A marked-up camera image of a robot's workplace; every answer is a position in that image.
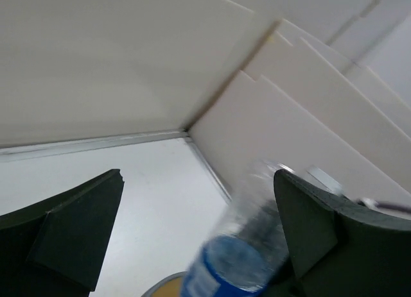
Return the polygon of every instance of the black object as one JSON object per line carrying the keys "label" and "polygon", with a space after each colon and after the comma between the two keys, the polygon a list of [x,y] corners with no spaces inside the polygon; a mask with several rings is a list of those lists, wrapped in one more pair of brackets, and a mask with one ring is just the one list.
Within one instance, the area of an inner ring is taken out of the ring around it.
{"label": "black object", "polygon": [[94,291],[123,192],[110,170],[0,217],[1,297],[84,297]]}
{"label": "black object", "polygon": [[285,170],[274,190],[292,268],[264,297],[411,296],[411,221],[316,188]]}

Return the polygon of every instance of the blue bottle label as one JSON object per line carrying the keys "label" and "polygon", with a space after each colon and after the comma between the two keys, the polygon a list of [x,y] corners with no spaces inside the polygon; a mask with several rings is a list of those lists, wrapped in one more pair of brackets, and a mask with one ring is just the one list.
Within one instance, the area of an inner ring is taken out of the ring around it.
{"label": "blue bottle label", "polygon": [[206,260],[203,248],[184,277],[180,297],[254,297],[262,291],[245,291],[222,279]]}

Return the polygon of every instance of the clear plastic bottle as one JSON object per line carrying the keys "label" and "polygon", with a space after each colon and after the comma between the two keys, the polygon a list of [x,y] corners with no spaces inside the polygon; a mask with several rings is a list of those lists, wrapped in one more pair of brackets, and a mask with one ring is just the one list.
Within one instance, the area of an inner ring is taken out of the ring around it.
{"label": "clear plastic bottle", "polygon": [[248,166],[184,277],[181,297],[257,296],[284,264],[288,248],[273,185],[279,169],[291,171],[266,160]]}

